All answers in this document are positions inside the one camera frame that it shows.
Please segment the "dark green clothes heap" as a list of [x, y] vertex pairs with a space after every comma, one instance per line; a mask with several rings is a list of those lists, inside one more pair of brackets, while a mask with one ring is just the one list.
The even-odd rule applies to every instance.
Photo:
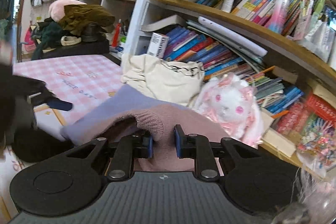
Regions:
[[47, 48], [61, 47], [62, 44], [60, 40], [64, 35], [62, 27], [52, 18], [47, 18], [43, 22], [38, 22], [35, 25], [34, 30], [31, 32], [31, 38], [34, 42], [39, 40], [40, 43], [36, 44], [36, 48], [33, 51], [31, 59], [41, 59], [43, 51]]

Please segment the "red tassel ornament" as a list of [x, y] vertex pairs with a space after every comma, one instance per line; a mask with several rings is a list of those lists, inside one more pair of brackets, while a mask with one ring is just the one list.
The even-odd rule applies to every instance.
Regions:
[[120, 34], [120, 29], [121, 29], [121, 19], [118, 20], [117, 26], [115, 28], [114, 35], [112, 37], [111, 46], [113, 48], [116, 48], [118, 46], [118, 38], [119, 38], [119, 34]]

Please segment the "olive brown garment pile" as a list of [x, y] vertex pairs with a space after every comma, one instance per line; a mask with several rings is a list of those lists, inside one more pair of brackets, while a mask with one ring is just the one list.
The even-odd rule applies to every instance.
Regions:
[[100, 5], [66, 5], [65, 15], [58, 21], [59, 26], [75, 36], [80, 36], [82, 30], [90, 23], [100, 27], [112, 26], [115, 17]]

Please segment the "white small carton box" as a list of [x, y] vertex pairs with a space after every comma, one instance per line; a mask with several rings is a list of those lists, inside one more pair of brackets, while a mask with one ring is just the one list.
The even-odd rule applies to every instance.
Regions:
[[152, 33], [151, 40], [147, 49], [147, 54], [163, 59], [169, 37], [167, 35]]

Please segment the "wooden bookshelf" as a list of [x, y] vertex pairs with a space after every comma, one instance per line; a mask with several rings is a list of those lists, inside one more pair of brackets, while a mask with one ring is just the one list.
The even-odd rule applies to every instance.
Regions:
[[293, 41], [256, 23], [215, 8], [184, 0], [136, 0], [126, 37], [124, 54], [140, 55], [147, 49], [151, 34], [143, 31], [143, 25], [176, 12], [184, 19], [197, 20], [200, 16], [226, 27], [268, 51], [264, 58], [298, 74], [297, 85], [306, 92], [313, 92], [330, 105], [335, 105], [335, 70], [316, 55]]

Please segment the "pink gradient tumbler bottle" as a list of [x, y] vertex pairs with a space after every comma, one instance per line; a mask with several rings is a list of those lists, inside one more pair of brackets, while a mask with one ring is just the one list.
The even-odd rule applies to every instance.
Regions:
[[285, 24], [289, 3], [290, 0], [276, 0], [266, 28], [277, 34], [281, 34]]

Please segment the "mauve and lilac knit sweater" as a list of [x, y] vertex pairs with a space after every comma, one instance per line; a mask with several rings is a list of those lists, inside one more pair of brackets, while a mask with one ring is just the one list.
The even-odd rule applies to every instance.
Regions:
[[137, 165], [141, 170], [193, 170], [192, 159], [177, 157], [174, 140], [177, 124], [185, 134], [203, 135], [209, 141], [227, 137], [224, 129], [209, 118], [185, 106], [147, 97], [127, 84], [74, 124], [62, 128], [60, 133], [74, 145], [82, 145], [100, 136], [119, 141], [138, 129], [145, 130], [153, 138], [153, 157], [138, 159]]

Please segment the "pink plush pillow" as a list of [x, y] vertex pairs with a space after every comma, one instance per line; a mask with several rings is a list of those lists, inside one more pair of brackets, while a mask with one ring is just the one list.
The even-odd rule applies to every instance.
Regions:
[[65, 16], [64, 7], [66, 5], [85, 5], [85, 3], [78, 0], [54, 1], [49, 7], [49, 15], [55, 22], [59, 22]]

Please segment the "cream canvas tote bag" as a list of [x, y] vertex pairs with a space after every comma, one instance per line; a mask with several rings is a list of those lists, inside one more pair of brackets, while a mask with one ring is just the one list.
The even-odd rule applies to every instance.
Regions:
[[148, 54], [122, 56], [121, 82], [161, 101], [191, 106], [203, 85], [200, 62], [165, 61]]

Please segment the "white pink plush bunny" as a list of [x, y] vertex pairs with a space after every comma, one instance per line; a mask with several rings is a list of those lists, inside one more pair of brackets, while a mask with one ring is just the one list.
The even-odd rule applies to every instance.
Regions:
[[233, 73], [214, 77], [203, 85], [193, 110], [218, 123], [230, 137], [256, 148], [264, 125], [255, 91]]

